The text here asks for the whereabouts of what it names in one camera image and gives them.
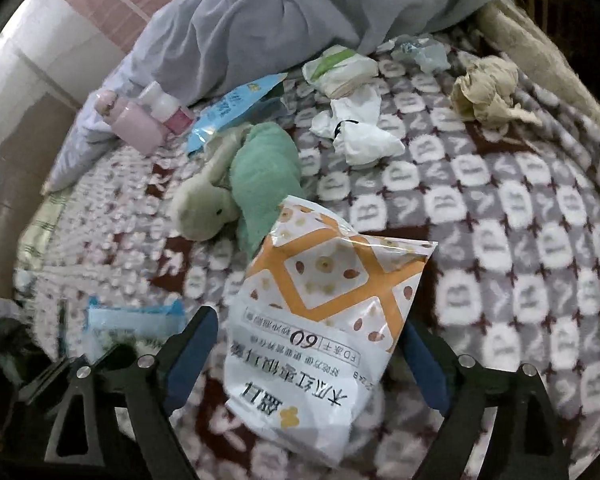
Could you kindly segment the light blue wipes pack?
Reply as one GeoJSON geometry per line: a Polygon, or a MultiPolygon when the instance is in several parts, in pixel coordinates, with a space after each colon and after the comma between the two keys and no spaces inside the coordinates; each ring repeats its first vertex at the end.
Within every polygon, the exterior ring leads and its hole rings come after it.
{"type": "Polygon", "coordinates": [[[92,363],[117,344],[155,353],[169,337],[184,330],[186,321],[179,299],[162,306],[106,307],[91,296],[83,329],[84,353],[92,363]]]}

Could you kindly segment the patterned fleece bed blanket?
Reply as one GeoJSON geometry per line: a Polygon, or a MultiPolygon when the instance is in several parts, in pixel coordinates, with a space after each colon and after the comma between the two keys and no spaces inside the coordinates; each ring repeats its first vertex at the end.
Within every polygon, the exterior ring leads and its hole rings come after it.
{"type": "MultiPolygon", "coordinates": [[[[492,47],[475,29],[441,41],[452,67],[437,75],[377,55],[379,123],[403,142],[401,155],[350,167],[311,132],[327,101],[301,76],[285,82],[282,124],[309,200],[358,232],[436,243],[414,312],[486,366],[539,370],[577,479],[600,456],[600,128],[522,72],[515,98],[541,125],[513,124],[493,141],[449,101],[465,63],[492,47]]],[[[90,297],[227,312],[246,267],[233,234],[195,244],[166,213],[203,163],[180,142],[150,157],[122,146],[79,180],[27,303],[47,354],[83,353],[90,297]]]]}

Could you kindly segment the crumpled clear plastic wrapper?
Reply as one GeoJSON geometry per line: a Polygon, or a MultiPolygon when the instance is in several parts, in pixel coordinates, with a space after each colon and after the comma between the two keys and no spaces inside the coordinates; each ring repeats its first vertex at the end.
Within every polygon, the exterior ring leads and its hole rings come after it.
{"type": "Polygon", "coordinates": [[[415,65],[428,75],[451,67],[444,44],[430,35],[397,36],[386,41],[378,50],[389,52],[396,62],[415,65]]]}

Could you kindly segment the crumpled brown paper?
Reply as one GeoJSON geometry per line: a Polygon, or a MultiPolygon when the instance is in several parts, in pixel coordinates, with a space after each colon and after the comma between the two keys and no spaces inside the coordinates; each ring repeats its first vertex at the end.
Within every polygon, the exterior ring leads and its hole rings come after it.
{"type": "Polygon", "coordinates": [[[541,119],[514,102],[517,66],[504,58],[487,56],[467,64],[455,79],[450,95],[455,113],[463,122],[480,122],[492,131],[506,133],[511,122],[540,126],[541,119]]]}

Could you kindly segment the blue snack packet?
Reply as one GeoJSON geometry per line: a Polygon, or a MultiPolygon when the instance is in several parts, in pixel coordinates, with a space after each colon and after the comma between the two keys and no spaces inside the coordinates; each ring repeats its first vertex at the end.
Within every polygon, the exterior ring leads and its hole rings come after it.
{"type": "Polygon", "coordinates": [[[287,73],[279,73],[242,84],[208,106],[190,129],[186,155],[198,153],[227,128],[244,122],[257,124],[286,115],[284,81],[287,76],[287,73]]]}

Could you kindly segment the white medicine bottle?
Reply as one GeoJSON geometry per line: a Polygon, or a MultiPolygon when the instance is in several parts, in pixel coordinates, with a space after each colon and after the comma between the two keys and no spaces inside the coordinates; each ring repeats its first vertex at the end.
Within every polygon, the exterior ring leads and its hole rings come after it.
{"type": "Polygon", "coordinates": [[[186,133],[193,125],[194,118],[189,110],[177,98],[166,93],[157,81],[148,84],[137,99],[152,118],[176,136],[186,133]]]}

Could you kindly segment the green white wrapper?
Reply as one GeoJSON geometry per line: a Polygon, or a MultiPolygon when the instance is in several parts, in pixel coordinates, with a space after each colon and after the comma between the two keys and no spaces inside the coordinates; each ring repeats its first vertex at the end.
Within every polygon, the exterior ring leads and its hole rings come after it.
{"type": "Polygon", "coordinates": [[[376,61],[339,44],[302,66],[304,80],[331,100],[347,96],[377,75],[376,61]]]}

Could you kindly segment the cream woven bed mat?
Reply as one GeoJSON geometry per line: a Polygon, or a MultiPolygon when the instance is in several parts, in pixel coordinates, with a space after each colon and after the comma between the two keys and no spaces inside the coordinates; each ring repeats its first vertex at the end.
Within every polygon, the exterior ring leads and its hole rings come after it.
{"type": "Polygon", "coordinates": [[[562,51],[512,0],[492,0],[476,13],[478,29],[536,84],[577,108],[600,127],[600,103],[562,51]]]}

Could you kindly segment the green plaid pillow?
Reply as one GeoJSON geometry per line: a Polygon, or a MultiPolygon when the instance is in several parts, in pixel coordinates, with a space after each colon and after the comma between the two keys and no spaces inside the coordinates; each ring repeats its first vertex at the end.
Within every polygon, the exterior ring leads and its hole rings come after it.
{"type": "Polygon", "coordinates": [[[50,239],[71,194],[72,188],[66,188],[43,198],[38,210],[19,237],[17,268],[34,271],[42,266],[50,239]]]}

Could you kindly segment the green towel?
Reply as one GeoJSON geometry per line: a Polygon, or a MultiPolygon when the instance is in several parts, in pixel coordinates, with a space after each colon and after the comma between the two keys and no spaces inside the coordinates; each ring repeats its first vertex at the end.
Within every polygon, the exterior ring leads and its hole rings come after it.
{"type": "Polygon", "coordinates": [[[276,122],[252,126],[230,164],[230,188],[240,210],[238,246],[257,255],[288,195],[304,197],[298,148],[276,122]]]}

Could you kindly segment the white orange snack bag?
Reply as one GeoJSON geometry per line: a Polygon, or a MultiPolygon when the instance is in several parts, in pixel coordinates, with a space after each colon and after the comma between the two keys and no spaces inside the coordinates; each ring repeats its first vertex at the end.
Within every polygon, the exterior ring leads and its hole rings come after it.
{"type": "Polygon", "coordinates": [[[360,234],[287,196],[230,307],[227,409],[259,437],[338,465],[436,247],[360,234]]]}

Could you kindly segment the crumpled white tissue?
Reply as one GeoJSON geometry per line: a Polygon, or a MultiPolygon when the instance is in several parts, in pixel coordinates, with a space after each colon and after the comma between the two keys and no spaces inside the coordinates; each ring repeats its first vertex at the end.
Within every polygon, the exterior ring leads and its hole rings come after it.
{"type": "Polygon", "coordinates": [[[381,95],[374,84],[363,84],[348,96],[330,101],[330,110],[318,113],[310,131],[332,141],[335,153],[351,167],[368,167],[386,157],[402,155],[405,146],[378,126],[381,95]]]}

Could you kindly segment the pink thermos bottle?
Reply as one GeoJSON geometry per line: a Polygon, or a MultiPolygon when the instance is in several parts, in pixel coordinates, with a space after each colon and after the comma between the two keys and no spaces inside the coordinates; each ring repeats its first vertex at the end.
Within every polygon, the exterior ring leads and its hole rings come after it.
{"type": "Polygon", "coordinates": [[[140,104],[117,92],[96,93],[94,109],[112,132],[140,154],[150,155],[166,142],[166,129],[140,104]]]}

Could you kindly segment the grey-blue duvet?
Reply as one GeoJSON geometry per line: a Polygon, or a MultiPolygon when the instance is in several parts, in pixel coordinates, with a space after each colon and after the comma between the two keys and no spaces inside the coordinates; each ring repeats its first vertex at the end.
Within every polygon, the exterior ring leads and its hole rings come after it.
{"type": "Polygon", "coordinates": [[[438,32],[492,0],[172,0],[102,82],[135,98],[148,84],[192,105],[289,70],[340,44],[369,54],[438,32]]]}

